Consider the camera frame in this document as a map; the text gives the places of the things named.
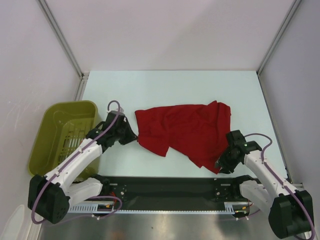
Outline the red t shirt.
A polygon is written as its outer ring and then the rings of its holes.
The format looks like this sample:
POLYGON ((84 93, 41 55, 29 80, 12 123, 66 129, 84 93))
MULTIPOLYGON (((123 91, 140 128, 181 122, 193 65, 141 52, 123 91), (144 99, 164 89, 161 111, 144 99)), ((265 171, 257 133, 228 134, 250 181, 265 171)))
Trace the red t shirt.
POLYGON ((138 143, 165 157, 169 148, 187 156, 198 168, 217 174, 215 164, 228 146, 231 108, 218 101, 136 110, 138 143))

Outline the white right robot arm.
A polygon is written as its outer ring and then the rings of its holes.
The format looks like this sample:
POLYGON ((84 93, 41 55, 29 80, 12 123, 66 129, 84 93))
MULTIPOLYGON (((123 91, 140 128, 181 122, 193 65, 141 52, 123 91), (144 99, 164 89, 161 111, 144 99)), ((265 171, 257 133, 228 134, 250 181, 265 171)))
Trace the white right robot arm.
POLYGON ((240 130, 227 133, 226 139, 228 146, 215 163, 220 172, 233 173, 238 164, 243 164, 257 177, 257 180, 233 185, 231 196, 237 201, 246 198, 253 202, 267 216, 270 228, 278 238, 299 240, 302 234, 310 233, 309 239, 314 240, 312 196, 306 190, 298 190, 276 172, 265 157, 271 144, 260 147, 256 141, 247 141, 240 130))

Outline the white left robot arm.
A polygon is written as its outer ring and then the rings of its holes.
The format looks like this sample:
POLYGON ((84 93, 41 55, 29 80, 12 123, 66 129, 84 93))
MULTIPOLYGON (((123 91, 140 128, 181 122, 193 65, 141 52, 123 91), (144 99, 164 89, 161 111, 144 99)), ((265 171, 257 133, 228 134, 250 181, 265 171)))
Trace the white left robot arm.
POLYGON ((105 121, 90 130, 75 151, 53 170, 34 175, 29 182, 27 206, 31 220, 36 215, 52 224, 59 223, 70 207, 88 199, 105 200, 110 196, 110 181, 97 173, 75 183, 80 173, 116 142, 121 145, 137 140, 124 113, 112 110, 105 121))

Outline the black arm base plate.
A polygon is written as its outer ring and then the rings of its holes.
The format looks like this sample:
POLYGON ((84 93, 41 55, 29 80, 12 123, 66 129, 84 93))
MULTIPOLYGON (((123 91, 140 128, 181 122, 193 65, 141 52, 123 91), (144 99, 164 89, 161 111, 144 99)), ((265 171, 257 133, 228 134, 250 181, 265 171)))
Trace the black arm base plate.
POLYGON ((218 211, 226 203, 246 205, 237 178, 109 176, 109 190, 123 211, 218 211))

